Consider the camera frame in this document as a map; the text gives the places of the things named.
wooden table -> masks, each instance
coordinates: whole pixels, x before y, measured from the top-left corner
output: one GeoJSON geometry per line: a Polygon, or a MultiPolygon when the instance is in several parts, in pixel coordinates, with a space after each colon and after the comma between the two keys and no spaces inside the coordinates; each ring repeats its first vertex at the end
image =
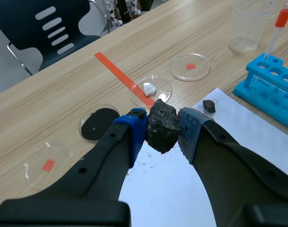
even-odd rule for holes
{"type": "MultiPolygon", "coordinates": [[[[233,0],[170,0],[111,34],[68,56],[0,94],[0,203],[35,192],[25,180],[25,162],[38,144],[60,141],[73,153],[73,163],[92,144],[78,132],[84,113],[98,104],[120,114],[135,104],[129,90],[95,57],[102,52],[132,80],[151,74],[171,82],[168,101],[177,109],[193,106],[215,87],[288,134],[288,128],[232,95],[245,78],[245,67],[266,49],[279,5],[256,51],[233,53],[227,46],[233,0]],[[195,82],[177,80],[169,62],[177,54],[196,52],[211,61],[211,71],[195,82]]],[[[288,67],[288,24],[274,54],[288,67]]]]}

black debris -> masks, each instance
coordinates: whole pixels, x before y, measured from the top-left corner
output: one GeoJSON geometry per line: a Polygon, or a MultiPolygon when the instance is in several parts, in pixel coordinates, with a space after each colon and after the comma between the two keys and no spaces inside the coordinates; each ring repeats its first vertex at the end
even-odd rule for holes
{"type": "Polygon", "coordinates": [[[176,109],[158,99],[147,118],[146,141],[162,154],[168,152],[177,142],[181,126],[176,109]]]}
{"type": "Polygon", "coordinates": [[[209,113],[215,112],[215,104],[211,100],[203,100],[202,104],[209,113]]]}

white sheet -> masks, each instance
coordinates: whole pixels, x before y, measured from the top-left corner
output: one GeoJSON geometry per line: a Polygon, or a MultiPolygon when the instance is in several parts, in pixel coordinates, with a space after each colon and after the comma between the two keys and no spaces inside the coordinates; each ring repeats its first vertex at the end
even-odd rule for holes
{"type": "MultiPolygon", "coordinates": [[[[241,145],[288,174],[288,136],[215,89],[204,99],[215,102],[212,116],[241,145]]],[[[176,144],[164,155],[145,143],[126,176],[120,200],[129,204],[133,227],[215,227],[203,184],[176,144]]]]}

dark blue chair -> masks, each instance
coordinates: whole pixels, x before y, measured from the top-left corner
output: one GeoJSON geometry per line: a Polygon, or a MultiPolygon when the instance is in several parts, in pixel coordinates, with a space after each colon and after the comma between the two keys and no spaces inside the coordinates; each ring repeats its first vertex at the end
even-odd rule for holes
{"type": "MultiPolygon", "coordinates": [[[[0,0],[0,30],[10,41],[7,48],[32,75],[11,50],[12,44],[19,50],[37,48],[43,56],[39,70],[43,70],[99,39],[79,30],[79,21],[90,10],[89,2],[103,14],[95,0],[0,0]]],[[[109,20],[103,16],[109,30],[109,20]]]]}

gray floor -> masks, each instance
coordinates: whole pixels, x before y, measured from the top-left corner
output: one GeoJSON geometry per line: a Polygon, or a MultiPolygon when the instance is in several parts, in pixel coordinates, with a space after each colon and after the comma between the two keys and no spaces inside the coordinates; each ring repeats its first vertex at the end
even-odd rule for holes
{"type": "MultiPolygon", "coordinates": [[[[103,0],[96,1],[101,7],[103,6],[103,0]]],[[[152,8],[154,9],[161,4],[159,0],[154,0],[152,8]]],[[[90,12],[80,21],[79,27],[81,32],[85,35],[100,35],[105,26],[106,22],[103,17],[99,14],[96,7],[91,4],[90,12]]],[[[27,72],[7,50],[6,45],[8,43],[9,40],[0,31],[0,93],[29,77],[27,72]]],[[[30,48],[19,51],[13,48],[13,50],[32,73],[38,72],[43,58],[37,49],[30,48]]]]}

